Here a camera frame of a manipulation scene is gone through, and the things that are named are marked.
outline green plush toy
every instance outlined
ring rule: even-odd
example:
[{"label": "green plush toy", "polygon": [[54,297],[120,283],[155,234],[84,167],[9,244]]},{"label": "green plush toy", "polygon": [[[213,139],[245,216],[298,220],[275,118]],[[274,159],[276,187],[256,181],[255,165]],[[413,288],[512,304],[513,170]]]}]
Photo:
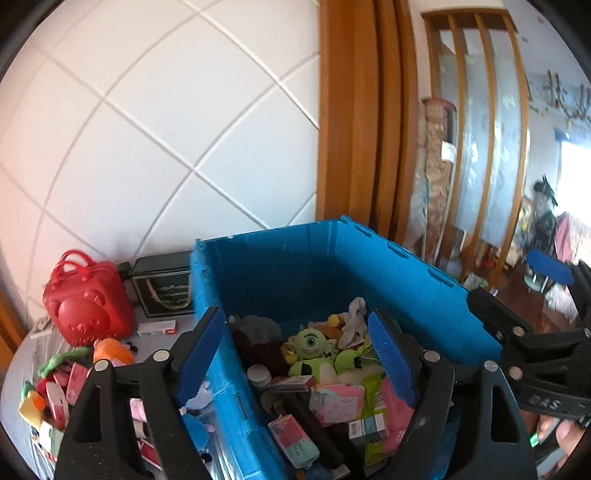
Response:
[{"label": "green plush toy", "polygon": [[88,347],[80,346],[68,352],[57,353],[53,355],[45,365],[39,367],[39,370],[37,370],[37,375],[39,375],[41,378],[46,378],[47,375],[53,372],[63,362],[66,362],[67,360],[78,360],[88,355],[89,352],[90,349]]},{"label": "green plush toy", "polygon": [[319,384],[338,383],[335,371],[336,340],[327,340],[319,330],[307,328],[286,345],[293,348],[299,359],[291,366],[290,377],[314,375]]},{"label": "green plush toy", "polygon": [[364,347],[357,350],[344,350],[335,360],[339,384],[362,385],[368,377],[384,373],[379,362],[363,357]]}]

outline red bear bag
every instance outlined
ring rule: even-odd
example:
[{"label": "red bear bag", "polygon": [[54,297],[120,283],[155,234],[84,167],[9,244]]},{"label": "red bear bag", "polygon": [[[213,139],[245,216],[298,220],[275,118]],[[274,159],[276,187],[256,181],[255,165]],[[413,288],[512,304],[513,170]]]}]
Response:
[{"label": "red bear bag", "polygon": [[[70,255],[86,265],[68,260]],[[73,267],[65,271],[64,267]],[[112,262],[96,263],[80,250],[68,250],[57,263],[43,293],[43,305],[74,346],[107,337],[125,338],[134,327],[134,311]]]}]

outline pink box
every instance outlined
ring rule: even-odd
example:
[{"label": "pink box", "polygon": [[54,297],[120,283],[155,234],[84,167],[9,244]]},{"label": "pink box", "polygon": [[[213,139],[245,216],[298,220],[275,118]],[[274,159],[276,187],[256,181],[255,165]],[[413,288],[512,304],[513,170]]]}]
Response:
[{"label": "pink box", "polygon": [[70,372],[70,379],[68,380],[68,387],[66,390],[66,401],[70,405],[76,405],[78,396],[82,391],[86,377],[88,376],[89,370],[80,364],[74,363],[72,371]]},{"label": "pink box", "polygon": [[382,395],[386,404],[386,419],[388,420],[388,431],[390,433],[390,436],[384,439],[382,445],[384,454],[392,456],[396,453],[404,438],[408,425],[413,418],[414,409],[396,396],[388,377],[382,380]]},{"label": "pink box", "polygon": [[361,385],[316,385],[310,394],[310,410],[323,426],[361,418],[365,389]]}]

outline orange toy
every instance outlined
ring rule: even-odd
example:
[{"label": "orange toy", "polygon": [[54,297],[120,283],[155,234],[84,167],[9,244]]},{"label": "orange toy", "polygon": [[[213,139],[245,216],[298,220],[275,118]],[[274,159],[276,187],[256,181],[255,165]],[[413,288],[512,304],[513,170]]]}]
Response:
[{"label": "orange toy", "polygon": [[92,361],[97,363],[98,360],[102,359],[110,362],[116,359],[124,365],[131,365],[135,362],[134,354],[114,338],[106,338],[95,342],[95,353]]}]

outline blue stool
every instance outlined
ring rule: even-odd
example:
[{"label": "blue stool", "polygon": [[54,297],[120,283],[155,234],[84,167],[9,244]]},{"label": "blue stool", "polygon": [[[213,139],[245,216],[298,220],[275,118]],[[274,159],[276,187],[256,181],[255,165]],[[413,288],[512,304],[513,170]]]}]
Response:
[{"label": "blue stool", "polygon": [[[574,283],[573,274],[567,264],[546,255],[540,250],[527,252],[525,261],[534,271],[533,276],[525,275],[523,278],[525,284],[531,290],[542,293],[546,288],[548,279],[561,285],[572,285]],[[542,284],[537,282],[538,276],[545,277]]]}]

